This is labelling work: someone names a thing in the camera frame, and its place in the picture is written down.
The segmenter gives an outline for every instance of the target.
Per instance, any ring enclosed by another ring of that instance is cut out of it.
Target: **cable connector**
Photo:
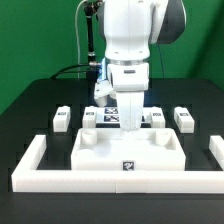
[[[103,4],[102,0],[97,0],[95,2],[86,1],[84,4],[84,12],[87,17],[92,17],[97,13],[98,8]]]
[[[100,62],[97,62],[97,61],[90,61],[89,62],[89,66],[92,68],[92,67],[97,67],[97,68],[99,68],[99,67],[101,67],[102,66],[102,64],[100,63]]]

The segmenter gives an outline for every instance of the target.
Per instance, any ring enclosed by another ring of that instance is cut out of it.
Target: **white base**
[[[183,171],[185,155],[172,129],[84,128],[78,132],[71,163],[72,170]]]

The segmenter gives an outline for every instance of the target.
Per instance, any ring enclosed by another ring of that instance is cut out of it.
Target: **green backdrop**
[[[183,0],[184,34],[161,46],[166,78],[202,77],[224,89],[223,0]],[[77,62],[74,17],[77,0],[0,0],[0,114],[33,81]],[[98,58],[104,42],[94,22]],[[87,61],[83,11],[79,15],[81,61]],[[151,74],[162,77],[159,53],[151,46]]]

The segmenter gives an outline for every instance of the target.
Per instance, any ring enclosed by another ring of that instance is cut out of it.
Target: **white foam barrier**
[[[45,149],[46,136],[37,135],[12,174],[14,192],[224,194],[223,171],[35,170]]]
[[[209,149],[219,165],[224,169],[224,140],[221,136],[210,136]]]

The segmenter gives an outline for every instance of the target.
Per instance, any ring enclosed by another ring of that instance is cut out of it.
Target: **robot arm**
[[[98,18],[106,40],[106,92],[115,92],[121,128],[138,130],[149,82],[149,44],[172,43],[184,31],[182,0],[105,0]]]

